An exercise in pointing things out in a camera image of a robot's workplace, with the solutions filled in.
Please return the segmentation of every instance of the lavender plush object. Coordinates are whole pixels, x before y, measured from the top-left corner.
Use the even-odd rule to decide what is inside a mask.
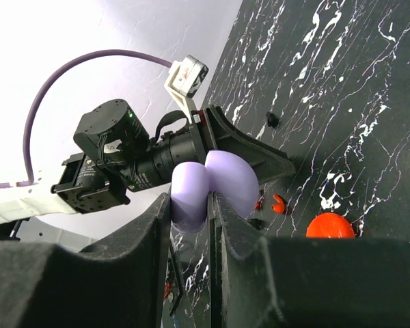
[[[237,214],[246,218],[258,199],[258,179],[241,157],[220,150],[208,153],[205,166],[179,164],[173,171],[171,189],[175,230],[186,234],[202,229],[210,191],[224,194]]]
[[[170,192],[175,230],[194,233],[202,229],[209,191],[208,172],[202,164],[185,162],[175,167]]]
[[[205,160],[210,191],[225,195],[234,210],[246,219],[258,200],[258,179],[252,167],[231,152],[212,150]]]

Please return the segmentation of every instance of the black servo motor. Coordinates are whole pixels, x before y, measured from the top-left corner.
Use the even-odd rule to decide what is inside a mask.
[[[82,116],[74,142],[95,163],[103,156],[115,165],[129,165],[148,149],[149,134],[125,100],[113,99]]]

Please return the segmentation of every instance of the red ball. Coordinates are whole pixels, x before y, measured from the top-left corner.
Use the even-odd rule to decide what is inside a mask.
[[[355,238],[351,224],[335,213],[323,213],[308,226],[307,237],[310,238]]]

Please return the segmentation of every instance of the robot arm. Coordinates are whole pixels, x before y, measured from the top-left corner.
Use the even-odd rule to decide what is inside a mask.
[[[136,192],[169,183],[175,166],[204,164],[209,150],[237,154],[253,167],[260,183],[293,174],[284,153],[238,131],[219,107],[196,110],[192,98],[207,72],[192,56],[173,63],[164,86],[181,110],[166,114],[153,138],[125,100],[110,100],[84,114],[73,138],[83,153],[49,172],[38,172],[31,186],[0,189],[0,224],[129,204],[127,189]],[[160,138],[164,126],[182,118],[188,120],[184,128]]]

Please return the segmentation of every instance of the purple cable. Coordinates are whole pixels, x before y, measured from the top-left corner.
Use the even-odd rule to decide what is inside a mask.
[[[80,57],[74,58],[73,60],[69,61],[67,64],[63,65],[61,68],[56,70],[42,85],[40,91],[38,91],[35,99],[32,102],[32,106],[30,107],[29,114],[27,114],[26,125],[25,125],[25,132],[23,134],[23,157],[25,160],[25,167],[27,173],[27,181],[17,182],[17,187],[27,187],[33,184],[34,176],[33,176],[33,167],[32,167],[32,160],[30,157],[30,136],[33,127],[33,121],[35,120],[35,115],[38,109],[40,108],[42,99],[51,88],[51,86],[60,78],[65,72],[69,71],[71,68],[82,64],[83,62],[88,62],[91,59],[96,59],[100,57],[108,57],[108,56],[125,56],[125,57],[133,57],[138,59],[144,59],[149,62],[153,62],[156,64],[160,64],[162,66],[170,68],[172,63],[170,61],[154,57],[151,55],[147,55],[145,53],[138,53],[137,51],[130,51],[130,50],[123,50],[123,49],[109,49],[109,50],[100,50],[94,51],[93,53],[87,53]],[[12,186],[10,183],[0,183],[0,189],[3,188],[11,188]]]

